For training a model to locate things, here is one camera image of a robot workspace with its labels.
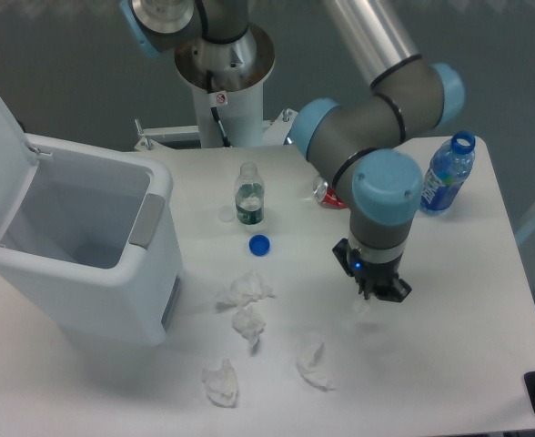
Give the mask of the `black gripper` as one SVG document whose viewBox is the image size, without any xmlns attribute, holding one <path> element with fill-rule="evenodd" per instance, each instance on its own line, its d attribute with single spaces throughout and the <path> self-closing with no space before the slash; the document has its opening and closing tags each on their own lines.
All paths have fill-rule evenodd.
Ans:
<svg viewBox="0 0 535 437">
<path fill-rule="evenodd" d="M 356 281 L 359 295 L 374 291 L 379 300 L 402 302 L 411 293 L 411 286 L 399 277 L 402 250 L 397 254 L 389 250 L 367 253 L 352 248 L 348 239 L 341 239 L 332 252 L 345 274 Z"/>
</svg>

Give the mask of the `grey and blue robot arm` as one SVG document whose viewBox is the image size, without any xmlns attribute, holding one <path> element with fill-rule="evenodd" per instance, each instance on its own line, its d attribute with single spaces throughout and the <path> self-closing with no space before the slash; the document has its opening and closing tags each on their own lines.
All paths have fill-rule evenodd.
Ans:
<svg viewBox="0 0 535 437">
<path fill-rule="evenodd" d="M 172 51 L 190 85 L 202 147 L 262 142 L 263 106 L 237 95 L 261 89 L 275 63 L 269 36 L 250 22 L 245 1 L 124 1 L 122 12 L 142 49 Z M 398 146 L 454 118 L 465 90 L 458 73 L 428 64 L 387 1 L 328 1 L 329 16 L 371 97 L 345 109 L 317 99 L 286 135 L 348 206 L 349 233 L 333 249 L 364 297 L 403 301 L 398 273 L 422 175 Z"/>
</svg>

